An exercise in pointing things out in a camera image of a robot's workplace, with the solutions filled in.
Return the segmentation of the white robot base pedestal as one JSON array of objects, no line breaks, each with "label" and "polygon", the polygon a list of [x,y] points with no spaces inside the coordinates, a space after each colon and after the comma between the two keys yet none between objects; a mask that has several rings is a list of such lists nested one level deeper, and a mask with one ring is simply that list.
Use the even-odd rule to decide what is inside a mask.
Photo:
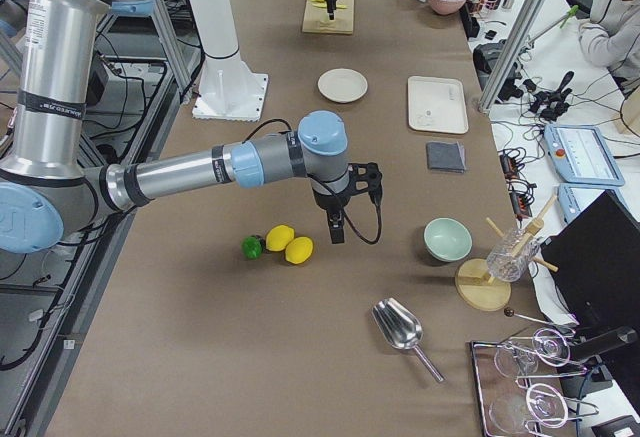
[{"label": "white robot base pedestal", "polygon": [[189,0],[205,61],[193,108],[197,119],[256,122],[268,76],[243,61],[230,0]]}]

